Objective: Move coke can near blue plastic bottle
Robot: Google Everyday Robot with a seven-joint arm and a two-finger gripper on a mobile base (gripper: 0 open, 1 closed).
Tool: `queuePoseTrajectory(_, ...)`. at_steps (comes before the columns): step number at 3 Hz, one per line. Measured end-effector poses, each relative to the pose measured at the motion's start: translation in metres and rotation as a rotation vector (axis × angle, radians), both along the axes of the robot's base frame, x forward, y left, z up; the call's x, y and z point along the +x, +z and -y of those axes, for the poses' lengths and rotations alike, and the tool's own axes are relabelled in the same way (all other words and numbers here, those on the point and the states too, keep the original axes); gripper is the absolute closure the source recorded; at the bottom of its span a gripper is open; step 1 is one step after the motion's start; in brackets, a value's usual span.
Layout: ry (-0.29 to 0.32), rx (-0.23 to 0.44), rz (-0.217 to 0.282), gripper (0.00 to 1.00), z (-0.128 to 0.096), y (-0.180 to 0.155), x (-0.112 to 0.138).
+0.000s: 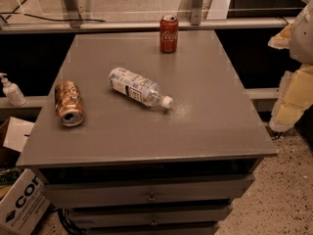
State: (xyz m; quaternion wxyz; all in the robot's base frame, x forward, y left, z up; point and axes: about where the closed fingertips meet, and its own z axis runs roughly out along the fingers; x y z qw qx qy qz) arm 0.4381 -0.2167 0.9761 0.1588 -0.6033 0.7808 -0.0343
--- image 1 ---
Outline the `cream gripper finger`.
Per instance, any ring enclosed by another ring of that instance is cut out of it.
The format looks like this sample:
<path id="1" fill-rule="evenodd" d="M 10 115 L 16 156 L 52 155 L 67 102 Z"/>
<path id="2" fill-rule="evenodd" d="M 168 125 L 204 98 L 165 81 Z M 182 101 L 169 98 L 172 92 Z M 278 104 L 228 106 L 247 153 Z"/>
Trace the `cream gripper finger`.
<path id="1" fill-rule="evenodd" d="M 279 50 L 289 49 L 292 27 L 292 23 L 286 25 L 279 33 L 270 38 L 268 46 Z"/>
<path id="2" fill-rule="evenodd" d="M 285 132 L 299 121 L 304 112 L 313 105 L 313 66 L 302 65 L 295 72 L 283 75 L 279 97 L 272 110 L 269 127 Z"/>

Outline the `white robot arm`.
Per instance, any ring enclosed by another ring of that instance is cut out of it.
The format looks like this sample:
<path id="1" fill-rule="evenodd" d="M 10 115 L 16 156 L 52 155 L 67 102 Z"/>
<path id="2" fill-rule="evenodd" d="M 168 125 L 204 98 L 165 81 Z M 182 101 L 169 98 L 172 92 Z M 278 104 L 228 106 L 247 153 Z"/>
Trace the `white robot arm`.
<path id="1" fill-rule="evenodd" d="M 299 121 L 313 105 L 313 0 L 268 45 L 275 49 L 289 49 L 292 59 L 301 66 L 286 71 L 281 78 L 278 100 L 274 104 L 269 126 L 273 131 L 285 132 Z"/>

